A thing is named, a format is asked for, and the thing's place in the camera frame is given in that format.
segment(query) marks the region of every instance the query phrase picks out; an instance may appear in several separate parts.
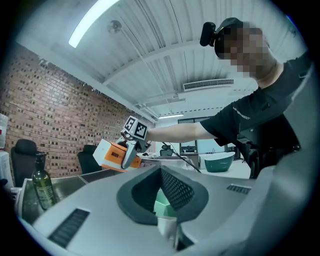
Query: wall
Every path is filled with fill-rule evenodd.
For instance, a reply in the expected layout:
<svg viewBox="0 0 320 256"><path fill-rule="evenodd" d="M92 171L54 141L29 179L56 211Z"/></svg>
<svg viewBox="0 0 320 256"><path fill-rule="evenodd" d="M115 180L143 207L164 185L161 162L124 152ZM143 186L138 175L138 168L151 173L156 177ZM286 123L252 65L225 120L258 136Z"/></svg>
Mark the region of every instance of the wall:
<svg viewBox="0 0 320 256"><path fill-rule="evenodd" d="M116 141L130 115L120 103L92 91L90 86L15 45L2 73L0 112L8 116L5 150L19 139L36 143L47 153L52 177L80 174L77 153L101 139Z"/></svg>

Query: vent grille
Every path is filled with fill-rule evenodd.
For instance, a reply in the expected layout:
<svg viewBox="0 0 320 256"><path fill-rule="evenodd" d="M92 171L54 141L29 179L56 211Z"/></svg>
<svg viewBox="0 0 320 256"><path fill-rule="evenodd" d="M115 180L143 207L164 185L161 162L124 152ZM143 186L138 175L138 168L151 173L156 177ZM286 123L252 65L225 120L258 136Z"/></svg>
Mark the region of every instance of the vent grille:
<svg viewBox="0 0 320 256"><path fill-rule="evenodd" d="M247 195L250 192L251 187L231 184L226 189Z"/></svg>
<svg viewBox="0 0 320 256"><path fill-rule="evenodd" d="M210 89L210 88L230 87L233 84L234 84L233 79L213 79L213 80L185 83L183 85L183 89L185 92L189 92L189 91Z"/></svg>
<svg viewBox="0 0 320 256"><path fill-rule="evenodd" d="M49 240L66 248L71 239L76 235L80 227L85 222L90 212L75 209L58 228L49 236Z"/></svg>

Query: vr headset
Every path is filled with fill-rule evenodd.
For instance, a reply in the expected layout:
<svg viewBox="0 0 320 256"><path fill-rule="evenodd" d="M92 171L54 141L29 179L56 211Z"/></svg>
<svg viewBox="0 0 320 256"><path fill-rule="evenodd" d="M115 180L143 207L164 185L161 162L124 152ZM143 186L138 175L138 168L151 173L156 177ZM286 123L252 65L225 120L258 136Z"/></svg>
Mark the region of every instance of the vr headset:
<svg viewBox="0 0 320 256"><path fill-rule="evenodd" d="M206 22L203 24L200 45L203 47L214 47L215 54L223 59L223 53L225 52L224 40L236 40L237 34L235 29L243 28L244 23L237 18L231 17L225 19L219 28L216 30L216 24L213 22Z"/></svg>

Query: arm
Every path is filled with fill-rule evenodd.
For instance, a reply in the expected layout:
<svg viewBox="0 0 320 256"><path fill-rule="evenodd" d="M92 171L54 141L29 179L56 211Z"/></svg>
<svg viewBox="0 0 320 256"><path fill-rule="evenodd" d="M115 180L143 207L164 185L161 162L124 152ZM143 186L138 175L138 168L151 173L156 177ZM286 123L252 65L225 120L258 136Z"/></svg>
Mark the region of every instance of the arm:
<svg viewBox="0 0 320 256"><path fill-rule="evenodd" d="M210 134L199 122L153 128L149 129L146 135L147 141L154 142L184 143L204 139L217 139L217 137Z"/></svg>

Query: brick wall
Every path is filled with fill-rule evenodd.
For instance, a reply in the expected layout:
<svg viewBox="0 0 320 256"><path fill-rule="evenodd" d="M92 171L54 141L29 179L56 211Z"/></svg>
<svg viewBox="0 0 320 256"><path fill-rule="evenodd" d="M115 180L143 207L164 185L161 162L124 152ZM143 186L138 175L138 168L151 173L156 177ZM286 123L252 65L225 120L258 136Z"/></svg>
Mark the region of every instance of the brick wall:
<svg viewBox="0 0 320 256"><path fill-rule="evenodd" d="M0 81L0 112L9 119L5 151L10 152L19 139L34 141L47 153L45 168L51 177L80 174L77 153L101 139L116 141L130 115L154 127L18 44Z"/></svg>

